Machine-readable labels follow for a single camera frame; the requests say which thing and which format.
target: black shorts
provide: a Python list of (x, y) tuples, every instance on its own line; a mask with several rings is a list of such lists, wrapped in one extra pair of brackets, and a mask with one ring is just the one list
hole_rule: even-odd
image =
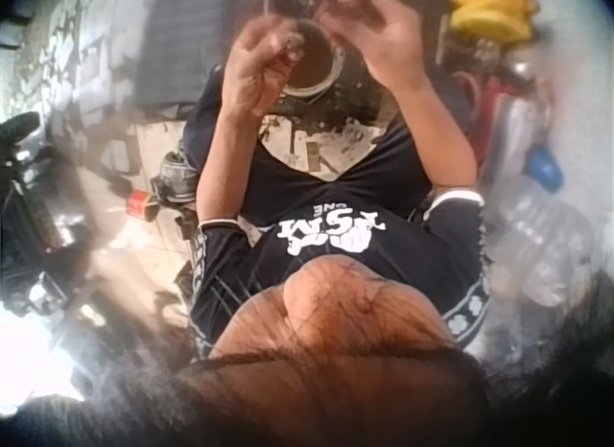
[[(199, 172), (209, 155), (222, 107), (223, 79), (221, 69), (211, 74), (183, 132), (188, 164)], [(466, 130), (470, 108), (460, 88), (449, 77), (437, 77), (433, 83), (460, 127)], [(431, 188), (412, 135), (399, 115), (377, 147), (334, 182), (290, 168), (258, 142), (241, 214), (250, 223), (267, 227), (307, 205), (344, 200), (380, 205), (407, 219)]]

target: black shirt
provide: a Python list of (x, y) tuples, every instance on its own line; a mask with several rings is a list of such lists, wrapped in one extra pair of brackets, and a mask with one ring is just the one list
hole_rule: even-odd
[(417, 224), (380, 207), (327, 202), (289, 215), (254, 248), (234, 221), (202, 223), (190, 313), (199, 353), (208, 354), (251, 296), (326, 254), (349, 256), (387, 279), (415, 287), (433, 302), (459, 345), (468, 345), (488, 304), (482, 204), (474, 192), (452, 190), (438, 197), (424, 223)]

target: blue object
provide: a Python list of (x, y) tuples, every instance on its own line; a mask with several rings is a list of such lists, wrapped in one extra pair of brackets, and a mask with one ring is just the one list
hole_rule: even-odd
[(529, 152), (527, 174), (549, 193), (558, 193), (565, 183), (563, 171), (544, 145), (537, 145)]

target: person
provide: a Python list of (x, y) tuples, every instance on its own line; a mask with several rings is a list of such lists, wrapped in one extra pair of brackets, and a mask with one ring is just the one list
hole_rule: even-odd
[[(351, 13), (357, 4), (383, 20)], [(596, 276), (541, 366), (478, 365), (463, 347), (488, 303), (482, 201), (466, 139), (424, 77), (419, 19), (397, 0), (324, 0), (319, 21), (361, 50), (409, 130), (389, 129), (332, 185), (273, 161), (258, 126), (301, 38), (279, 17), (251, 22), (207, 111), (217, 124), (197, 200), (200, 359), (178, 373), (122, 369), (83, 403), (33, 401), (0, 422), (2, 445), (586, 445), (608, 433), (612, 280)], [(416, 154), (432, 183), (418, 192), (404, 179), (422, 174)], [(410, 161), (396, 169), (397, 158)], [(431, 186), (425, 224), (408, 223)], [(271, 226), (256, 247), (238, 214)]]

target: hair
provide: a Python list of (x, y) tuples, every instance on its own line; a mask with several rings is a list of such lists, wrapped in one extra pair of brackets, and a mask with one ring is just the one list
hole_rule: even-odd
[[(394, 426), (386, 441), (369, 443), (365, 427), (354, 411), (339, 410), (334, 419), (319, 398), (310, 393), (312, 414), (304, 423), (321, 430), (317, 444), (284, 442), (272, 427), (249, 410), (229, 411), (241, 405), (236, 394), (225, 403), (198, 397), (164, 365), (125, 366), (97, 394), (84, 403), (58, 397), (41, 398), (0, 424), (3, 446), (72, 445), (586, 445), (610, 436), (607, 421), (614, 420), (614, 289), (605, 273), (597, 273), (589, 295), (570, 311), (553, 332), (551, 345), (525, 346), (514, 364), (477, 366), (468, 355), (456, 350), (412, 352), (393, 345), (364, 350), (363, 356), (421, 359), (458, 369), (470, 381), (458, 393), (445, 394), (457, 404), (443, 411), (431, 407), (422, 416), (407, 416)], [(199, 365), (198, 371), (216, 372), (227, 365), (276, 360), (278, 355), (243, 356)], [(283, 359), (292, 360), (292, 356)], [(296, 366), (302, 368), (299, 360)], [(318, 378), (305, 370), (302, 379)], [(341, 394), (337, 385), (335, 394)], [(394, 420), (412, 413), (402, 400), (382, 401), (378, 411)], [(473, 433), (462, 428), (463, 417), (478, 413)], [(389, 430), (370, 427), (371, 431)]]

